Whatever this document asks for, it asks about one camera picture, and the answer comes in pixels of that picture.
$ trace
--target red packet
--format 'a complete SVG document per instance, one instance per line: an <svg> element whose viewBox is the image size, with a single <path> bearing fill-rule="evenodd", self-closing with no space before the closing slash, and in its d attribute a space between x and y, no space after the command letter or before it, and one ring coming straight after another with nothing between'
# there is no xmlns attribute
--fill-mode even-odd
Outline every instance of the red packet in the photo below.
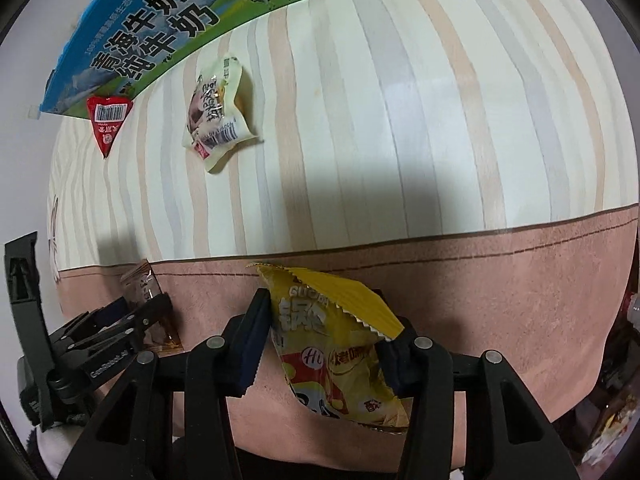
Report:
<svg viewBox="0 0 640 480"><path fill-rule="evenodd" d="M95 140L98 141L102 156L107 158L124 119L133 108L133 101L126 97L91 96L86 100L86 107L94 127Z"/></svg>

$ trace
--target yellow chip bag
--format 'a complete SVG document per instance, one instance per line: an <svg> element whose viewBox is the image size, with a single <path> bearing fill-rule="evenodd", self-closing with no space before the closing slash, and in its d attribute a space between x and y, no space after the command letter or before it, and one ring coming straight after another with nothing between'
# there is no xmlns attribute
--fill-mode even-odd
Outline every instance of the yellow chip bag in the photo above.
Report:
<svg viewBox="0 0 640 480"><path fill-rule="evenodd" d="M402 324L360 282L324 272L256 264L271 293L272 338L287 382L313 412L378 428L406 428L386 386L375 343Z"/></svg>

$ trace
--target barcode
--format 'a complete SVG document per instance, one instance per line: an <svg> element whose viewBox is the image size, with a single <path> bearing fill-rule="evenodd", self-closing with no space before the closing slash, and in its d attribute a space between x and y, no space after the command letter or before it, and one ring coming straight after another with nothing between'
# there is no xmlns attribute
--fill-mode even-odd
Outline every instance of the barcode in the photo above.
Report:
<svg viewBox="0 0 640 480"><path fill-rule="evenodd" d="M234 123L227 123L215 130L209 137L207 137L207 139L202 139L202 142L212 150L220 144L233 142L237 138L238 134L236 134L236 125Z"/></svg>
<svg viewBox="0 0 640 480"><path fill-rule="evenodd" d="M127 115L127 104L120 105L96 105L94 121L97 123L110 123L123 121Z"/></svg>

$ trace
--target snack package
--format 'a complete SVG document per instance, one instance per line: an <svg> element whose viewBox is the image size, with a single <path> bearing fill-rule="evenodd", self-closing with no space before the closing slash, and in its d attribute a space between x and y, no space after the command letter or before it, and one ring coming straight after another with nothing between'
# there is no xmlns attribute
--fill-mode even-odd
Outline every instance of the snack package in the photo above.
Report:
<svg viewBox="0 0 640 480"><path fill-rule="evenodd" d="M242 65L225 56L203 70L189 105L182 145L194 149L211 171L238 142L254 138L238 98Z"/></svg>
<svg viewBox="0 0 640 480"><path fill-rule="evenodd" d="M124 119L133 108L133 101L119 96L91 96L86 100L86 107L102 158L107 158Z"/></svg>
<svg viewBox="0 0 640 480"><path fill-rule="evenodd" d="M120 283L124 288L124 298L131 310L162 294L151 264L147 260L142 260L134 269L124 274ZM149 350L156 352L159 356L184 350L178 331L169 316L162 317L146 330L144 343Z"/></svg>
<svg viewBox="0 0 640 480"><path fill-rule="evenodd" d="M382 298L360 282L323 272L256 266L271 293L273 343L298 400L324 416L407 428L374 347L403 328Z"/></svg>

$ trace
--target silver screw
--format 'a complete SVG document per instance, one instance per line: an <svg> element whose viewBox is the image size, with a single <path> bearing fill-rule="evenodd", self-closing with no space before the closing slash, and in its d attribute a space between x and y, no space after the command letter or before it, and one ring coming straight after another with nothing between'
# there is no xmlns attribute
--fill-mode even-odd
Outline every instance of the silver screw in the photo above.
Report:
<svg viewBox="0 0 640 480"><path fill-rule="evenodd" d="M493 363L494 365L497 365L500 361L502 361L502 354L495 350L489 350L486 354L484 354L484 357L487 361Z"/></svg>
<svg viewBox="0 0 640 480"><path fill-rule="evenodd" d="M223 338L221 335L215 335L207 339L207 346L212 350L215 350L216 348L222 348L224 345L225 338Z"/></svg>
<svg viewBox="0 0 640 480"><path fill-rule="evenodd" d="M421 348L422 350L428 350L433 346L433 341L428 337L420 336L415 338L414 345L416 345L418 348Z"/></svg>
<svg viewBox="0 0 640 480"><path fill-rule="evenodd" d="M136 361L138 361L141 365L148 365L151 361L154 360L154 353L149 350L145 350L138 354Z"/></svg>

